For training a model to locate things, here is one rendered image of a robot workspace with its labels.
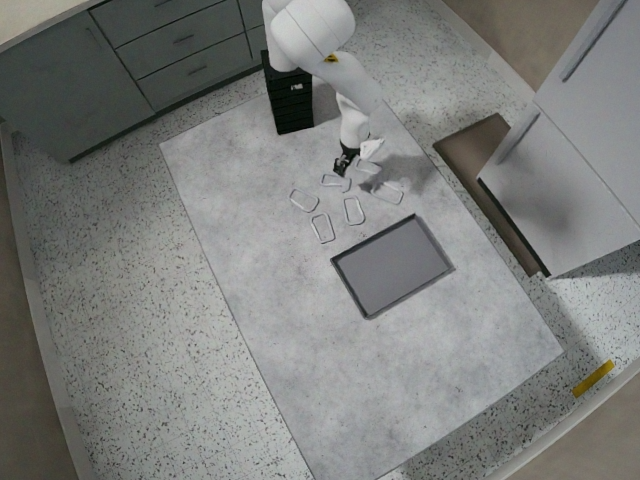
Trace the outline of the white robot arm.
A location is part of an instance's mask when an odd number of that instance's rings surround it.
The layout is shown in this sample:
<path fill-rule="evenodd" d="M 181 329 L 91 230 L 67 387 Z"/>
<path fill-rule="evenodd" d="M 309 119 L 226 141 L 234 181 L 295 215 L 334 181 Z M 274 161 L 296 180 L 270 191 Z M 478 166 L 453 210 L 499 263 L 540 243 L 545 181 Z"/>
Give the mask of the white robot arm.
<path fill-rule="evenodd" d="M 368 161 L 386 142 L 382 133 L 369 135 L 370 113 L 383 93 L 353 55 L 335 51 L 355 31 L 352 11 L 345 0 L 291 1 L 262 1 L 270 64 L 281 72 L 300 67 L 329 83 L 341 95 L 336 92 L 343 116 L 340 139 L 361 148 L 360 158 Z"/>

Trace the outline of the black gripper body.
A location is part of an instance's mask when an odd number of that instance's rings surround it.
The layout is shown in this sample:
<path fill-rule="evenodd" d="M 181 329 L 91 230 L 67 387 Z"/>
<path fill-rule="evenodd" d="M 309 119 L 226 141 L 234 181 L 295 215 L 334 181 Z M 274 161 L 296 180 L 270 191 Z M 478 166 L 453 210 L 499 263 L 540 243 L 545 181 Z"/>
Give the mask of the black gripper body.
<path fill-rule="evenodd" d="M 361 151 L 361 148 L 349 148 L 349 147 L 345 146 L 342 143 L 341 139 L 340 139 L 340 146 L 341 146 L 341 148 L 343 150 L 342 156 L 345 154 L 346 155 L 346 157 L 345 157 L 346 160 L 350 160 L 352 154 L 359 154 L 360 151 Z"/>

